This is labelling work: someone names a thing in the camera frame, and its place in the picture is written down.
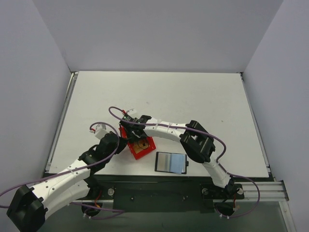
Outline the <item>red plastic bin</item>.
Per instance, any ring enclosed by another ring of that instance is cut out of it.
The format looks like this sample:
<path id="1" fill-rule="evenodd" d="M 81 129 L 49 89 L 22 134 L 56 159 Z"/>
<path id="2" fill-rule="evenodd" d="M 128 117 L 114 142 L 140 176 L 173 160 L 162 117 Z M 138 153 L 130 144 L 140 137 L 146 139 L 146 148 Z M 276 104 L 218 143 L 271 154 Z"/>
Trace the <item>red plastic bin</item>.
<path id="1" fill-rule="evenodd" d="M 150 154 L 152 151 L 156 150 L 156 146 L 152 137 L 146 137 L 138 139 L 134 142 L 130 142 L 123 126 L 119 126 L 119 132 L 121 137 L 127 140 L 127 145 L 135 160 L 139 160 L 142 157 Z"/>

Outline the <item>black card holder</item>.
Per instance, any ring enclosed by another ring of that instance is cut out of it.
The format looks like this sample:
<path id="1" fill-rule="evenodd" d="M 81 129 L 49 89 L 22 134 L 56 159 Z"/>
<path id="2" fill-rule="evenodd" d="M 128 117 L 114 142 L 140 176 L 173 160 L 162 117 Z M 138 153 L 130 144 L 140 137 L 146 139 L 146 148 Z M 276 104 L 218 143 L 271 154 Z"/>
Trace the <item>black card holder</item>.
<path id="1" fill-rule="evenodd" d="M 186 154 L 157 152 L 155 158 L 155 172 L 187 174 L 189 161 Z"/>

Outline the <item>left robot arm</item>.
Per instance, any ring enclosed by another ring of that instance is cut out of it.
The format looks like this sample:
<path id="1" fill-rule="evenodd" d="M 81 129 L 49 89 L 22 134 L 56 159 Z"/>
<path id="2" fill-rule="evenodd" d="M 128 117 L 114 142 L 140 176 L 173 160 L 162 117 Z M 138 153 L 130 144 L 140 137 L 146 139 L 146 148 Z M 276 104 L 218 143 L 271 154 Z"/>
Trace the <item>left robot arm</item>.
<path id="1" fill-rule="evenodd" d="M 36 232 L 56 211 L 71 202 L 87 197 L 94 199 L 99 186 L 92 177 L 127 145 L 113 132 L 105 134 L 99 144 L 85 151 L 66 169 L 35 185 L 20 186 L 8 207 L 7 216 L 21 232 Z"/>

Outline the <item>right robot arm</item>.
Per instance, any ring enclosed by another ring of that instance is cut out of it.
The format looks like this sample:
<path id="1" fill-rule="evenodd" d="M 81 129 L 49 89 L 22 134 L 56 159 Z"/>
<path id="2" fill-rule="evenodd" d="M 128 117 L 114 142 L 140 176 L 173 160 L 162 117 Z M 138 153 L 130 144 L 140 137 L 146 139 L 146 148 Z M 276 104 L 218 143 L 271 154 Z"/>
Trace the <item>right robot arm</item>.
<path id="1" fill-rule="evenodd" d="M 140 118 L 133 118 L 129 114 L 124 114 L 120 124 L 131 140 L 159 137 L 180 143 L 187 156 L 207 170 L 216 186 L 218 196 L 229 198 L 239 193 L 240 187 L 235 184 L 232 175 L 227 173 L 213 154 L 214 138 L 197 121 L 179 124 L 151 116 L 142 115 Z"/>

